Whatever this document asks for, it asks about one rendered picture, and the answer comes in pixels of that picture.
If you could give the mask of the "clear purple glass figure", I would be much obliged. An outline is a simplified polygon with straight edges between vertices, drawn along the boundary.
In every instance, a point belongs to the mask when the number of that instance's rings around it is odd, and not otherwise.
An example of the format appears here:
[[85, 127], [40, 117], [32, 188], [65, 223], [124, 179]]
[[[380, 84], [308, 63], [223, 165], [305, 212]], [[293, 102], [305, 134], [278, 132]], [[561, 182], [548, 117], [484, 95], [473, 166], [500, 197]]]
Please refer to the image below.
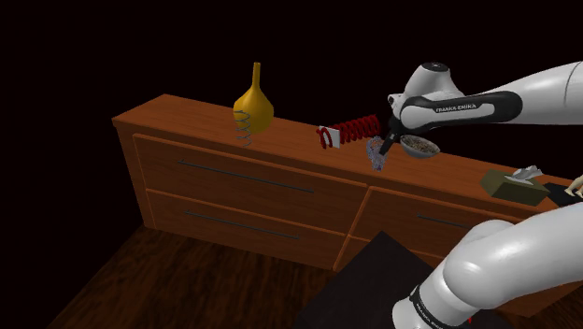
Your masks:
[[383, 143], [384, 141], [379, 136], [370, 138], [366, 143], [368, 159], [371, 161], [372, 169], [376, 171], [381, 171], [387, 160], [387, 155], [380, 153]]

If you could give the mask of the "grey bowl with brown filling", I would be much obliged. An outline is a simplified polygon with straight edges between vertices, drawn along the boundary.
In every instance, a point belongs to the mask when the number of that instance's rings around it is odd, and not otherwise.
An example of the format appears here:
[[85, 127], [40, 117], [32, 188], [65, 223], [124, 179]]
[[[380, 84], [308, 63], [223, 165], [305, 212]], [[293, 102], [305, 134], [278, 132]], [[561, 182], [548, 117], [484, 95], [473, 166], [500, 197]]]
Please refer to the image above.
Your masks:
[[400, 144], [409, 156], [418, 159], [430, 158], [440, 152], [437, 145], [420, 136], [403, 135]]

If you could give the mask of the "red coil letter holder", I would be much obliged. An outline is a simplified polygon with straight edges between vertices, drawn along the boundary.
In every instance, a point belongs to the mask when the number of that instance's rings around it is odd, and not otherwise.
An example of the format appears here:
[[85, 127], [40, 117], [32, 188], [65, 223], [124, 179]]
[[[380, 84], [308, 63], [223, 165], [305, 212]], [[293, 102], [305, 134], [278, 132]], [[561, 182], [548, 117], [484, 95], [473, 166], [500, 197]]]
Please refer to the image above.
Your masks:
[[368, 115], [332, 126], [320, 126], [316, 130], [321, 146], [324, 149], [337, 148], [341, 145], [363, 138], [378, 136], [381, 124], [376, 115]]

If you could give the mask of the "olive tissue box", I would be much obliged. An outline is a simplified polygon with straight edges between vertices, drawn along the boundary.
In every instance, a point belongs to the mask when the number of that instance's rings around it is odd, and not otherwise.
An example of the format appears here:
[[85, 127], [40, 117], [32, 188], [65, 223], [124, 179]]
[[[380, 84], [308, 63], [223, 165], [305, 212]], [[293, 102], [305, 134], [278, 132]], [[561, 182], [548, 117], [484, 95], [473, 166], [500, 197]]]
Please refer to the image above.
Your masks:
[[480, 186], [491, 197], [535, 207], [549, 195], [549, 190], [535, 179], [542, 175], [536, 165], [520, 168], [512, 174], [490, 169]]

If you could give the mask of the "brown wooden chest of drawers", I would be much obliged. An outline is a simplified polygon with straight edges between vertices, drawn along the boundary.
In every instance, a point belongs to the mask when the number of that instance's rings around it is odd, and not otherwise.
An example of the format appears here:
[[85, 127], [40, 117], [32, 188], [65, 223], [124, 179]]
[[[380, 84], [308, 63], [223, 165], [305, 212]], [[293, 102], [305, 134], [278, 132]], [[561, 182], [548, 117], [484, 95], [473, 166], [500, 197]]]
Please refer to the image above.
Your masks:
[[372, 169], [361, 142], [320, 147], [282, 119], [244, 146], [227, 107], [164, 94], [113, 120], [149, 228], [312, 265], [343, 268], [384, 232], [438, 265], [474, 225], [552, 210], [490, 196], [491, 164], [393, 147]]

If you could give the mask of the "yellow long-necked vase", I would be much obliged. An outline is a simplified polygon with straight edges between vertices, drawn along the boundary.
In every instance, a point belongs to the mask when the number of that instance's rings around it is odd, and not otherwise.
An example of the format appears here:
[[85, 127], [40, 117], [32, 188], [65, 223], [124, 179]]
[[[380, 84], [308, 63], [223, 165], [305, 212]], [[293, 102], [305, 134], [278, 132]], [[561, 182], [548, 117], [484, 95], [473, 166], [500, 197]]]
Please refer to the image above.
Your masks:
[[252, 82], [249, 89], [234, 103], [233, 110], [244, 110], [250, 115], [252, 135], [263, 132], [274, 118], [274, 106], [260, 87], [261, 64], [253, 65]]

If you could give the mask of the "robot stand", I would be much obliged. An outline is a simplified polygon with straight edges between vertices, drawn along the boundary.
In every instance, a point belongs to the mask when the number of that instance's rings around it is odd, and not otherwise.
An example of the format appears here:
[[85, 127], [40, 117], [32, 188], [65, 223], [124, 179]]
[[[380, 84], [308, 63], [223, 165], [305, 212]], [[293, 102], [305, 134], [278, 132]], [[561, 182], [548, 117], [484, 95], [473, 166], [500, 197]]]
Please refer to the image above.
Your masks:
[[514, 329], [491, 310], [453, 326], [434, 317], [421, 283], [442, 261], [380, 232], [299, 312], [291, 329]]

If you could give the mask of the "black flat tablet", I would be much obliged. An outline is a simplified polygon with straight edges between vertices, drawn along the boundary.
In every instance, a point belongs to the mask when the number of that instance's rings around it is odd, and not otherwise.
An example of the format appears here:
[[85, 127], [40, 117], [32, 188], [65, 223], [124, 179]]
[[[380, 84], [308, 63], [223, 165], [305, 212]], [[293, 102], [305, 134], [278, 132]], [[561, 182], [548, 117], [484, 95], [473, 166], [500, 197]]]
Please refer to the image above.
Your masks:
[[570, 195], [565, 189], [566, 186], [548, 182], [544, 187], [549, 191], [547, 197], [555, 203], [558, 207], [570, 206], [579, 202], [583, 202], [583, 198], [578, 195]]

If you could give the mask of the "pale small figure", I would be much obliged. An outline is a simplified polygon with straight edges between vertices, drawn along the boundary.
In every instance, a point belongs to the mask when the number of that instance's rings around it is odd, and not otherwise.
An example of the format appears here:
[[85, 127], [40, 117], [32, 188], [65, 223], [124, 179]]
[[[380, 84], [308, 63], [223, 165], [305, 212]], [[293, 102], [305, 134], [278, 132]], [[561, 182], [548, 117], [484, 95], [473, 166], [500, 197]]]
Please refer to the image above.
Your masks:
[[583, 174], [574, 179], [564, 191], [571, 196], [579, 196], [583, 198]]

